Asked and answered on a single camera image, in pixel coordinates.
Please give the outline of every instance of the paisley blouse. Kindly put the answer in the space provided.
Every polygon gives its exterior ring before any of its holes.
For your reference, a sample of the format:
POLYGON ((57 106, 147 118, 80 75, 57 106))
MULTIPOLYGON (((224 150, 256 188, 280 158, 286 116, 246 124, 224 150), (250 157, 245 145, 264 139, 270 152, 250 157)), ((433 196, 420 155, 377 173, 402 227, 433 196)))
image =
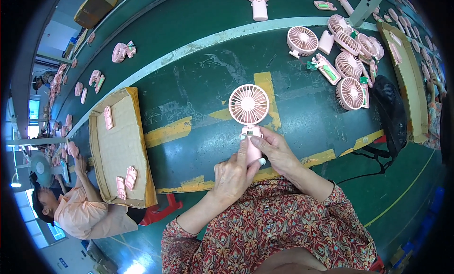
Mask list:
POLYGON ((284 177, 253 183, 207 226, 202 241, 170 222, 162 236, 163 273, 252 273, 271 255, 303 247, 327 269, 368 270, 377 251, 342 189, 323 202, 284 177))

